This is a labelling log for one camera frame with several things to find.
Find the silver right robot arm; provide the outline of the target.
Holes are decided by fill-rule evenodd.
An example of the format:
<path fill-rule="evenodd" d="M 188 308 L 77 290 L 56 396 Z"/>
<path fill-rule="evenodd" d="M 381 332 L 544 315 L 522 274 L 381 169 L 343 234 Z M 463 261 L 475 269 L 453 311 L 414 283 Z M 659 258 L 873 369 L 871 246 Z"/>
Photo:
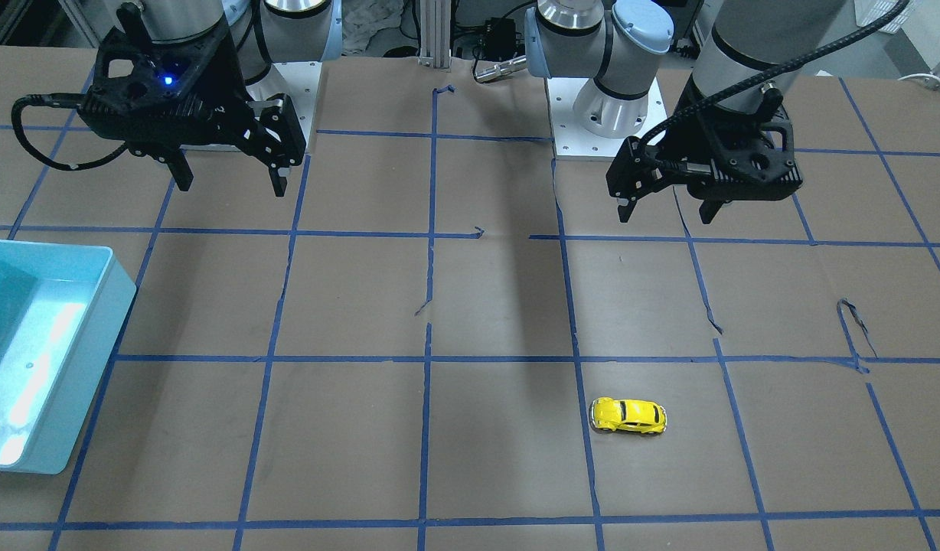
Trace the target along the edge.
<path fill-rule="evenodd" d="M 229 145 L 261 161 L 274 194 L 305 157 L 299 108 L 277 66 L 341 55 L 338 1 L 109 1 L 78 114 L 102 139 L 165 164 L 180 191 L 186 146 Z"/>

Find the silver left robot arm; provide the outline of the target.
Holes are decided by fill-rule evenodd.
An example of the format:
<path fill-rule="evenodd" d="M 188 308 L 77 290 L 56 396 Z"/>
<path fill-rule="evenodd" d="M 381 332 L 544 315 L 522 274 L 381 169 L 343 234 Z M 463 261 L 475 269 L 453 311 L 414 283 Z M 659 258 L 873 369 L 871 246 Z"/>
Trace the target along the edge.
<path fill-rule="evenodd" d="M 637 136 L 610 122 L 644 109 L 675 24 L 652 1 L 540 1 L 526 14 L 528 70 L 582 78 L 577 109 L 596 135 L 621 139 L 608 192 L 628 222 L 639 200 L 673 185 L 701 200 L 710 223 L 734 201 L 782 201 L 803 179 L 785 92 L 810 60 L 840 1 L 725 1 L 669 118 Z"/>

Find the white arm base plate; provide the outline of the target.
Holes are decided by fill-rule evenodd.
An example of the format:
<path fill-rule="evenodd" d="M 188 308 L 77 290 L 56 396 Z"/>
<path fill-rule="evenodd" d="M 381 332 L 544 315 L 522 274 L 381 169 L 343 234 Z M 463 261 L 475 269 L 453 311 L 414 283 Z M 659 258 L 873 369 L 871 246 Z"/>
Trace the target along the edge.
<path fill-rule="evenodd" d="M 264 65 L 246 84 L 237 65 L 208 67 L 181 105 L 177 141 L 232 148 L 267 167 L 299 166 L 308 154 L 321 64 Z"/>
<path fill-rule="evenodd" d="M 627 137 L 642 136 L 667 118 L 657 80 L 634 100 L 606 94 L 592 78 L 548 78 L 546 85 L 559 161 L 610 161 Z"/>

